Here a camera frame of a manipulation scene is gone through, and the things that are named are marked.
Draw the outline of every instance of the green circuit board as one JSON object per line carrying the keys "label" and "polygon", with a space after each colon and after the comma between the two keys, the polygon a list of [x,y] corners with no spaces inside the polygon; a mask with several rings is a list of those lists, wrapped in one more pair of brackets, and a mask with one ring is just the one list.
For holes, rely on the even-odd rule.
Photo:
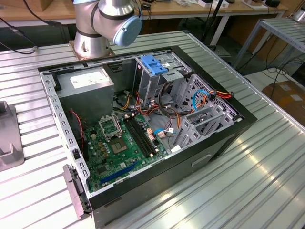
{"label": "green circuit board", "polygon": [[[141,114],[138,114],[134,119],[137,123],[149,128]],[[84,135],[88,140],[89,161],[86,161],[86,164],[90,171],[90,178],[88,179],[90,192],[97,191],[168,155],[159,139],[157,139],[157,143],[153,143],[149,139],[151,144],[158,150],[153,157],[145,158],[124,124],[123,119],[119,119],[118,123],[122,129],[122,137],[111,139],[109,142],[106,141],[99,125],[84,131]],[[108,128],[113,131],[113,126],[110,124],[103,128],[105,128],[106,132]],[[125,169],[129,171],[102,183],[103,178],[109,178],[115,173],[124,172]]]}

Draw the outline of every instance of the blue cable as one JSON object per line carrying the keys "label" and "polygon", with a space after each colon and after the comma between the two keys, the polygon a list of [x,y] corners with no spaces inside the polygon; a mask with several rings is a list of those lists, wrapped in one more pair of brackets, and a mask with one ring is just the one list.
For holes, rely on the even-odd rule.
{"label": "blue cable", "polygon": [[157,129],[157,130],[155,130],[155,132],[154,132],[154,135],[156,135],[157,133],[159,133],[159,132],[161,132],[161,131],[163,131],[164,129]]}
{"label": "blue cable", "polygon": [[193,100],[192,100],[193,108],[195,109],[195,111],[197,111],[197,106],[196,106],[196,101],[195,101],[195,99],[196,99],[196,95],[197,95],[198,92],[202,92],[203,94],[205,94],[205,95],[207,95],[207,96],[210,95],[210,94],[209,94],[208,92],[206,92],[205,90],[198,90],[198,91],[195,92],[195,94],[194,94],[194,96],[193,96]]}

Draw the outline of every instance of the cardboard box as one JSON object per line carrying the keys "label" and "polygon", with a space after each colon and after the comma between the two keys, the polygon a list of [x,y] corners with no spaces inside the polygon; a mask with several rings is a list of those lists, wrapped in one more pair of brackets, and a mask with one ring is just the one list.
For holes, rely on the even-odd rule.
{"label": "cardboard box", "polygon": [[[276,83],[272,100],[289,113],[296,121],[305,126],[305,90],[292,81]],[[271,96],[273,83],[263,89]]]}
{"label": "cardboard box", "polygon": [[[53,0],[27,0],[27,4],[33,12],[44,11],[51,4],[51,2],[53,2]],[[22,0],[0,0],[0,4],[26,9],[26,6]]]}

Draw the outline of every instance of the motherboard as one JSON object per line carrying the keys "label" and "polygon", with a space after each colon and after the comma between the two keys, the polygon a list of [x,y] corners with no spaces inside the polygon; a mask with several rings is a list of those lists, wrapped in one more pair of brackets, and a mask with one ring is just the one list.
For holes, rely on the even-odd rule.
{"label": "motherboard", "polygon": [[160,139],[150,131],[141,114],[121,119],[107,117],[84,131],[88,141],[89,161],[86,164],[91,174],[88,179],[90,192],[168,155]]}

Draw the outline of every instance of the blue cap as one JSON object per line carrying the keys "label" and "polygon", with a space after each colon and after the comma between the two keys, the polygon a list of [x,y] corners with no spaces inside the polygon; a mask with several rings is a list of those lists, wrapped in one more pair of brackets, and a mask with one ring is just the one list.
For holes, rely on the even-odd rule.
{"label": "blue cap", "polygon": [[74,4],[82,4],[82,3],[88,3],[88,2],[93,2],[93,1],[99,1],[99,0],[74,0]]}
{"label": "blue cap", "polygon": [[128,46],[139,35],[142,28],[142,21],[138,16],[132,16],[116,32],[113,43],[119,46]]}

